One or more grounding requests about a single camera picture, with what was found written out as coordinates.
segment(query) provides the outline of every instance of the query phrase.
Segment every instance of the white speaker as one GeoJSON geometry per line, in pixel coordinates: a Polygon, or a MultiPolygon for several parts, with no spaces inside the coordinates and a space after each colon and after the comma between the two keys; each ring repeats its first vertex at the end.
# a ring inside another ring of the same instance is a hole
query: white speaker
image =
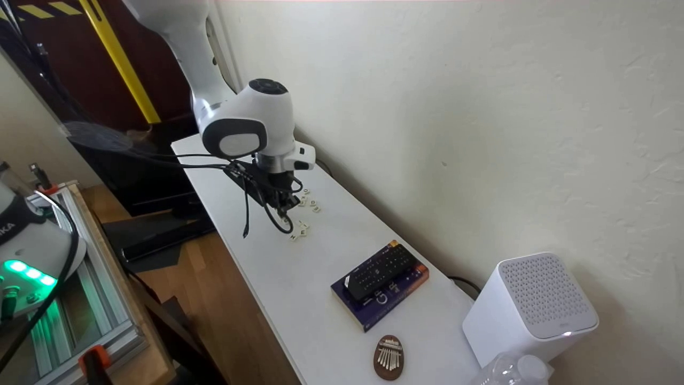
{"type": "Polygon", "coordinates": [[[499,261],[463,318],[466,340],[481,365],[498,353],[543,361],[599,326],[599,315],[556,255],[499,261]]]}

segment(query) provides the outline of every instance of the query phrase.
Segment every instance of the white desk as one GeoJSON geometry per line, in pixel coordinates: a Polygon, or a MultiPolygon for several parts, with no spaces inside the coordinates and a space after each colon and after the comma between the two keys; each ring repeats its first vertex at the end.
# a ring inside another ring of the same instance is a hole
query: white desk
{"type": "MultiPolygon", "coordinates": [[[[199,136],[188,136],[174,141],[172,151],[204,150],[199,136]]],[[[395,383],[457,385],[475,379],[479,365],[462,334],[473,300],[322,169],[296,172],[305,203],[291,210],[291,217],[294,228],[305,228],[302,237],[277,232],[253,201],[250,236],[241,237],[241,188],[215,169],[193,169],[188,178],[302,383],[383,383],[371,353],[385,334],[395,334],[406,351],[404,374],[395,383]],[[429,280],[363,334],[330,282],[388,240],[404,241],[423,258],[429,280]]]]}

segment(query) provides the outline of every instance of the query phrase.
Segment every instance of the white wall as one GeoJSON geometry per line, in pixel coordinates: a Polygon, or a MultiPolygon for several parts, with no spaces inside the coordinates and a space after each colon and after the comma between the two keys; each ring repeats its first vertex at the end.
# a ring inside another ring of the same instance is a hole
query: white wall
{"type": "Polygon", "coordinates": [[[564,258],[602,324],[556,383],[684,380],[684,2],[215,2],[241,82],[445,272],[564,258]]]}
{"type": "Polygon", "coordinates": [[[25,181],[33,180],[27,164],[39,163],[53,181],[101,184],[4,52],[0,52],[0,161],[7,161],[25,181]]]}

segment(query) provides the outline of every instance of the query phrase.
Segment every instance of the black device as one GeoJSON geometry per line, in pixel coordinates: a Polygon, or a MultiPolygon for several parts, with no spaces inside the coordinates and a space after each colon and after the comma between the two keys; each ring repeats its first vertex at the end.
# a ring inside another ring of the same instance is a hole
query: black device
{"type": "Polygon", "coordinates": [[[417,261],[411,256],[411,253],[402,243],[392,241],[355,268],[344,277],[344,286],[353,300],[360,302],[381,286],[388,284],[395,275],[414,269],[414,263],[417,261]]]}

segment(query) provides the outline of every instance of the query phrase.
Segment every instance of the green light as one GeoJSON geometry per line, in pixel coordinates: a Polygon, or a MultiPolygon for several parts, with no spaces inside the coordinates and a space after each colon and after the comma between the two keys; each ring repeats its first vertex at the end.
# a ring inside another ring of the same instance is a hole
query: green light
{"type": "Polygon", "coordinates": [[[33,268],[29,268],[29,269],[25,269],[25,275],[32,277],[32,280],[35,280],[35,277],[40,275],[40,272],[33,269],[33,268]]]}
{"type": "Polygon", "coordinates": [[[50,277],[50,275],[43,275],[40,277],[40,284],[45,284],[45,286],[50,286],[50,284],[55,284],[58,280],[55,277],[50,277]]]}
{"type": "Polygon", "coordinates": [[[4,261],[4,268],[7,268],[7,269],[13,269],[13,272],[23,272],[23,269],[25,269],[25,263],[4,261]]]}

